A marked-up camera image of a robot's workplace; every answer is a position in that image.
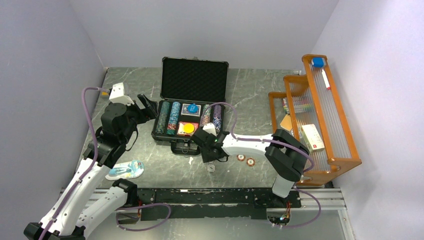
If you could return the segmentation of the white dealer button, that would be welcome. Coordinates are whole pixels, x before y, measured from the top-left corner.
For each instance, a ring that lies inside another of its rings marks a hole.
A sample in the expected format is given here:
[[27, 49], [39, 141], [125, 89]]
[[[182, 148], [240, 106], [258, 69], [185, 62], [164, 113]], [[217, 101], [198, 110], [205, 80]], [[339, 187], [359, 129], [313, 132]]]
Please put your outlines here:
[[215, 170], [216, 170], [216, 166], [214, 164], [208, 164], [207, 165], [207, 171], [209, 173], [213, 173], [213, 172], [215, 172]]

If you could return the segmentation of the yellow round button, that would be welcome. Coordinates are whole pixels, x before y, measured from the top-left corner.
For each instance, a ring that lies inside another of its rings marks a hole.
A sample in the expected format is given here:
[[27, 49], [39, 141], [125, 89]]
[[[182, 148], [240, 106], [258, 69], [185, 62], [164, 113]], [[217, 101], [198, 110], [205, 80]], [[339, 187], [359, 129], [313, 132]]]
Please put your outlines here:
[[184, 126], [183, 126], [183, 132], [185, 133], [185, 134], [191, 134], [191, 133], [193, 133], [194, 131], [195, 131], [195, 126], [192, 124], [192, 123], [186, 123]]

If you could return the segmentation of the blue playing card deck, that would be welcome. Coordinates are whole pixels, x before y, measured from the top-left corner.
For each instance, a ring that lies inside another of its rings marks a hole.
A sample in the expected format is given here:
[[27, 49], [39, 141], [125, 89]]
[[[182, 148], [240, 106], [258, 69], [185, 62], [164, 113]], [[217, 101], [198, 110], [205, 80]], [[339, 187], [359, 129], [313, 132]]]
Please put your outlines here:
[[184, 116], [195, 116], [195, 117], [199, 117], [199, 116], [200, 116], [200, 114], [201, 114], [201, 108], [202, 108], [202, 106], [197, 104], [197, 105], [199, 106], [199, 112], [198, 112], [198, 114], [190, 114], [190, 113], [188, 113], [188, 111], [187, 111], [187, 106], [188, 106], [188, 105], [190, 105], [190, 104], [188, 104], [188, 103], [183, 103], [183, 104], [182, 104], [181, 115], [184, 115]]

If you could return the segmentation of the red playing card deck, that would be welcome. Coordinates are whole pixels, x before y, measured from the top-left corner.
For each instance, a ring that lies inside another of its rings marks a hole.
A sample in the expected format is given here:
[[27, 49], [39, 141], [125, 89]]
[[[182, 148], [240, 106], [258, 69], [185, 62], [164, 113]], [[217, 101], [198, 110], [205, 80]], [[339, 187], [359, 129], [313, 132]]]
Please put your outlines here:
[[185, 122], [185, 121], [180, 121], [180, 122], [178, 123], [177, 135], [179, 135], [179, 136], [192, 136], [192, 135], [195, 133], [195, 131], [194, 131], [193, 133], [189, 133], [189, 134], [185, 134], [185, 133], [184, 133], [183, 126], [184, 126], [185, 124], [187, 124], [187, 123], [191, 123], [191, 124], [193, 124], [193, 125], [195, 126], [195, 131], [199, 128], [199, 124], [198, 124], [198, 123], [196, 123], [196, 122]]

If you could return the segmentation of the blue small blind button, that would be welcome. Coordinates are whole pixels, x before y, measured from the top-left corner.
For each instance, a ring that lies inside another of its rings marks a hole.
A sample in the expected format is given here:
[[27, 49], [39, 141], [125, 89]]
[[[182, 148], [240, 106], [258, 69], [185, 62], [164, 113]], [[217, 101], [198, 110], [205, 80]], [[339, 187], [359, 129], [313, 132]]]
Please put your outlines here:
[[190, 114], [196, 114], [197, 115], [199, 113], [199, 106], [197, 104], [194, 104], [194, 103], [189, 104], [187, 106], [187, 112], [190, 113]]

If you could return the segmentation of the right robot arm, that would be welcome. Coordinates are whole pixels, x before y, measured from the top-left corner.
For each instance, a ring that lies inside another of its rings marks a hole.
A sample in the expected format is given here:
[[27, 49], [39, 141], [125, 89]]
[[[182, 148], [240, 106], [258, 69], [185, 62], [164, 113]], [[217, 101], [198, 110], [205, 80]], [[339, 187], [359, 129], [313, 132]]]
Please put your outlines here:
[[199, 128], [190, 140], [198, 145], [205, 163], [237, 155], [264, 156], [277, 172], [269, 197], [275, 207], [288, 202], [291, 189], [301, 180], [307, 161], [312, 159], [308, 148], [283, 129], [254, 136], [232, 135], [227, 131], [214, 135]]

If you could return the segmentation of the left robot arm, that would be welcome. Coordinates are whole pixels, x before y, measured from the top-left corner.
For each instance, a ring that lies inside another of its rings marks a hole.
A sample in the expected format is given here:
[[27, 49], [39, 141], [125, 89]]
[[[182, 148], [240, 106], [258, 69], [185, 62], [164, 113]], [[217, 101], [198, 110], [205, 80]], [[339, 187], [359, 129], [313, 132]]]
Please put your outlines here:
[[137, 185], [118, 179], [106, 193], [86, 208], [93, 192], [127, 150], [137, 126], [158, 117], [158, 103], [139, 94], [141, 109], [129, 96], [110, 97], [83, 158], [69, 185], [51, 210], [30, 222], [23, 234], [29, 240], [86, 240], [112, 212], [139, 204]]

